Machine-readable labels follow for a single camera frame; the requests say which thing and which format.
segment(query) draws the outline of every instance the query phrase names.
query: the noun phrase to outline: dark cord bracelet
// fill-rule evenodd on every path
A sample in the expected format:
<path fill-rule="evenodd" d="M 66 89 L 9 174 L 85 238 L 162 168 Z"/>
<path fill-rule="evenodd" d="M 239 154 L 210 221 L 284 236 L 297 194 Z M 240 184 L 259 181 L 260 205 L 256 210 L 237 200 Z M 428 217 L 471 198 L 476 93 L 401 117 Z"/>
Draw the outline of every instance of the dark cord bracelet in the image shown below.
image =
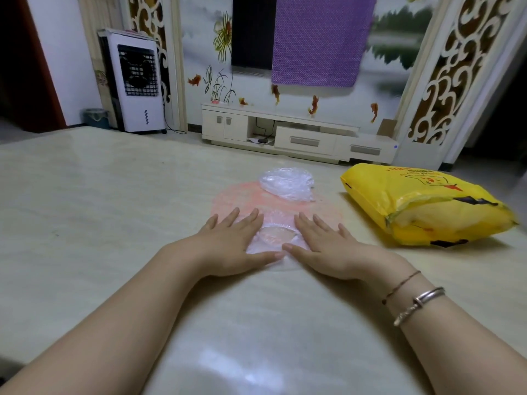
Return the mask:
<path fill-rule="evenodd" d="M 390 292 L 388 295 L 386 295 L 386 298 L 383 299 L 383 300 L 381 301 L 381 303 L 382 303 L 383 305 L 386 305 L 386 301 L 388 300 L 388 298 L 390 298 L 393 294 L 395 294 L 396 292 L 398 292 L 399 289 L 400 289 L 403 285 L 405 285 L 405 284 L 408 282 L 408 280 L 410 280 L 413 276 L 417 276 L 420 272 L 421 272 L 421 270 L 418 270 L 418 271 L 416 271 L 416 272 L 413 272 L 408 278 L 402 280 L 402 281 L 399 283 L 399 285 L 398 285 L 397 287 L 395 287 L 395 288 L 392 290 L 392 292 Z"/>

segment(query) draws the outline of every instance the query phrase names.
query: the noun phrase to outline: wallpaper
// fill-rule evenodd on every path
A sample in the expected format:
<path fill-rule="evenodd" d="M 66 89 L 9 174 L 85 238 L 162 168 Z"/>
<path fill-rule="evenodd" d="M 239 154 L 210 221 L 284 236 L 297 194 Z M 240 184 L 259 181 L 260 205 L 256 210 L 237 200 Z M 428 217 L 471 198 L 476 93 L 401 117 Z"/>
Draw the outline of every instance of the wallpaper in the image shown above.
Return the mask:
<path fill-rule="evenodd" d="M 359 76 L 352 88 L 274 85 L 271 74 L 232 71 L 232 0 L 180 0 L 187 119 L 201 125 L 201 103 L 255 105 L 376 133 L 394 119 L 439 0 L 377 0 Z"/>

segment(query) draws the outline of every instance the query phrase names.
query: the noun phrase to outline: black tv screen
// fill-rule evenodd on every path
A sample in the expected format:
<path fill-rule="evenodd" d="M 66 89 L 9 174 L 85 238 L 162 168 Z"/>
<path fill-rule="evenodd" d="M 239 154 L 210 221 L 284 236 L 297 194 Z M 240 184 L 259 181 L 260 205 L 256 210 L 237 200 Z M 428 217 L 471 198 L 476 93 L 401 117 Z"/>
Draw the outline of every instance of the black tv screen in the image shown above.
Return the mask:
<path fill-rule="evenodd" d="M 276 0 L 232 0 L 234 66 L 272 69 Z"/>

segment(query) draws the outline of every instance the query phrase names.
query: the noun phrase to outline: person's left hand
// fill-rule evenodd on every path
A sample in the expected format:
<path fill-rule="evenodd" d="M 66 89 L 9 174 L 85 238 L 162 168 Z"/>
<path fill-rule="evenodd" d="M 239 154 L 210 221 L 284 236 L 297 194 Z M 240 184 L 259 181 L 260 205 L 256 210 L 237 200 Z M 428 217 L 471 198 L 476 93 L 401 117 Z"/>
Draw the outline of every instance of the person's left hand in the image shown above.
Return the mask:
<path fill-rule="evenodd" d="M 202 277 L 228 276 L 258 269 L 282 259 L 285 252 L 261 252 L 247 254 L 247 246 L 260 230 L 264 216 L 258 209 L 234 224 L 240 213 L 235 208 L 229 216 L 218 223 L 218 215 L 212 216 L 201 230 L 191 237 L 166 245 L 164 250 L 172 255 L 175 263 L 192 263 Z"/>

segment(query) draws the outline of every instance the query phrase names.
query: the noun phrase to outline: marble table top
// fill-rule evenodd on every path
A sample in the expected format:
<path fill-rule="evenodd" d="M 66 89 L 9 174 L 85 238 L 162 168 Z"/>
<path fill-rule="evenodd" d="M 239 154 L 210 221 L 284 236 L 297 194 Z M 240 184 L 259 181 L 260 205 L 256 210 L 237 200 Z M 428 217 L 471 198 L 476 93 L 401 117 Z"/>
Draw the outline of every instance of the marble table top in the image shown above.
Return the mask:
<path fill-rule="evenodd" d="M 196 232 L 225 187 L 309 170 L 363 242 L 393 248 L 527 356 L 526 236 L 399 247 L 340 182 L 345 166 L 81 127 L 0 146 L 0 358 L 28 363 Z M 359 282 L 266 270 L 205 279 L 185 302 L 148 394 L 422 394 L 402 333 Z"/>

